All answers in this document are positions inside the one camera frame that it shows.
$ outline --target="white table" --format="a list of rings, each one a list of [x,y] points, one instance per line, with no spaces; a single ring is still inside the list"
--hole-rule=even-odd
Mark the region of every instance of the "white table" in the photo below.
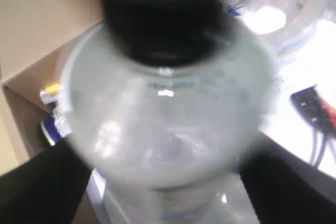
[[[260,127],[262,132],[304,162],[309,162],[313,149],[312,127],[293,107],[290,95],[319,83],[336,87],[335,52],[336,24],[322,20],[317,24],[312,40],[296,52],[296,60],[280,70],[281,92],[274,95],[270,113]],[[321,144],[322,134],[319,134],[318,150]],[[336,179],[336,140],[329,142],[319,170]]]

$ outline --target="brown cardboard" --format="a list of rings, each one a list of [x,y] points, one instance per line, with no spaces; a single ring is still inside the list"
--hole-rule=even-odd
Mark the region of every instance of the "brown cardboard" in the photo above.
[[[99,0],[0,0],[0,8],[1,72],[7,86],[11,78],[37,66],[44,57],[56,61],[58,48],[101,20]],[[51,65],[43,72],[53,73]],[[37,76],[40,70],[31,71],[30,79],[46,77]],[[52,82],[50,78],[41,84]],[[25,85],[16,82],[13,88],[26,97],[21,90]]]
[[[45,147],[39,92],[57,82],[60,52],[101,19],[99,0],[0,0],[0,112],[20,164]]]

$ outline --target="red wire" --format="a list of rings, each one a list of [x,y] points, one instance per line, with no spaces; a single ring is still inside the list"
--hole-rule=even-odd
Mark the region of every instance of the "red wire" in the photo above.
[[[321,104],[324,107],[324,109],[326,110],[328,118],[331,121],[331,124],[334,128],[334,131],[336,132],[336,114],[334,113],[334,111],[330,107],[330,105],[327,102],[325,102],[325,100],[321,99]]]

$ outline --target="black wire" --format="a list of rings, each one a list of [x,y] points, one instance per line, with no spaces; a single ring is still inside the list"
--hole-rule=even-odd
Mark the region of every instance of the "black wire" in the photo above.
[[[327,142],[328,142],[328,136],[326,134],[323,135],[323,140],[322,140],[322,146],[321,146],[321,149],[320,149],[320,152],[319,152],[319,155],[315,161],[315,164],[314,164],[314,167],[315,168],[319,168],[321,162],[322,162],[322,159],[323,159],[323,156],[324,156],[324,153],[326,152],[326,148],[327,148]]]
[[[317,130],[313,128],[313,147],[312,147],[312,152],[311,152],[311,156],[309,160],[310,165],[314,165],[316,152],[317,152]]]

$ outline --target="plastic bottle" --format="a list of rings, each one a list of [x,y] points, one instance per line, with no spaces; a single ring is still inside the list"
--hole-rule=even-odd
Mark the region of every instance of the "plastic bottle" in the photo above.
[[[133,60],[104,25],[70,55],[59,94],[69,143],[107,179],[113,218],[196,223],[255,146],[269,55],[239,22],[224,23],[211,54],[183,66]]]

